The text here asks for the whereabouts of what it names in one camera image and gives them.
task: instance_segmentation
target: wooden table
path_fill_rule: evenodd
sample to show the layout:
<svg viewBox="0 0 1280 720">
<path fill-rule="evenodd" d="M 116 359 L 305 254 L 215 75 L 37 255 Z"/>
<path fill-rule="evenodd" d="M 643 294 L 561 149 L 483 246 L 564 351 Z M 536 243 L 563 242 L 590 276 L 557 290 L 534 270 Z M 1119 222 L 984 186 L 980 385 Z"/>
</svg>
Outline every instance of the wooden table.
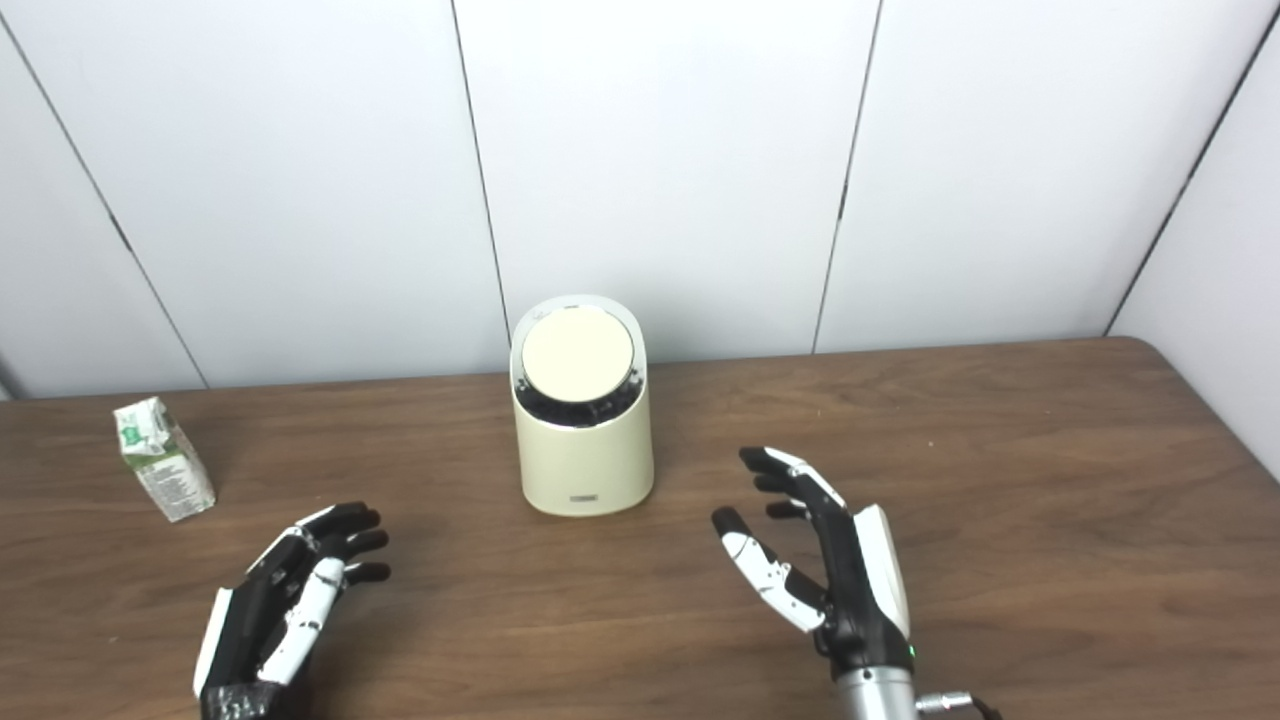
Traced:
<svg viewBox="0 0 1280 720">
<path fill-rule="evenodd" d="M 826 664 L 708 521 L 763 518 L 741 445 L 888 512 L 920 692 L 1009 720 L 1275 717 L 1280 488 L 1129 340 L 657 366 L 658 484 L 616 516 L 520 493 L 502 375 L 169 393 L 219 483 L 169 525 L 116 456 L 133 396 L 0 404 L 0 717 L 195 717 L 214 588 L 328 503 L 394 568 L 314 667 L 339 719 L 836 719 Z"/>
</svg>

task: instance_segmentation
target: robot finger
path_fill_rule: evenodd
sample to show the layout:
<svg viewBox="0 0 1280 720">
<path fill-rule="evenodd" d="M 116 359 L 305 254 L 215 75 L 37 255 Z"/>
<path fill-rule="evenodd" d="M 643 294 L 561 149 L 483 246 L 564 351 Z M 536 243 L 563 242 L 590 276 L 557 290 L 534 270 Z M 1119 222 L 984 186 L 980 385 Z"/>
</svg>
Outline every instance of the robot finger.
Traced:
<svg viewBox="0 0 1280 720">
<path fill-rule="evenodd" d="M 347 587 L 360 583 L 381 583 L 392 577 L 392 568 L 385 562 L 355 562 L 347 565 L 343 579 Z"/>
<path fill-rule="evenodd" d="M 823 611 L 827 591 L 822 585 L 791 564 L 781 562 L 769 546 L 755 539 L 737 510 L 721 507 L 712 514 L 712 524 L 724 551 L 760 600 L 806 633 L 822 625 L 827 618 Z"/>
<path fill-rule="evenodd" d="M 760 492 L 777 492 L 795 495 L 795 480 L 782 475 L 756 475 L 755 489 Z"/>
<path fill-rule="evenodd" d="M 381 516 L 364 502 L 343 502 L 298 520 L 297 527 L 311 533 L 315 538 L 324 538 L 370 530 L 376 528 L 379 523 L 381 523 Z"/>
<path fill-rule="evenodd" d="M 774 520 L 785 520 L 788 518 L 800 518 L 801 520 L 809 519 L 809 510 L 806 510 L 804 503 L 800 501 L 771 502 L 764 506 L 764 514 Z"/>
<path fill-rule="evenodd" d="M 387 530 L 383 530 L 380 528 L 374 530 L 364 530 L 360 533 L 355 533 L 347 537 L 346 552 L 343 557 L 349 560 L 360 555 L 361 552 L 369 552 L 372 550 L 378 550 L 380 547 L 387 547 L 388 542 L 390 542 L 390 536 L 387 534 Z"/>
<path fill-rule="evenodd" d="M 794 465 L 804 464 L 804 460 L 772 447 L 744 447 L 737 451 L 737 456 L 748 470 L 758 475 L 785 478 Z"/>
</svg>

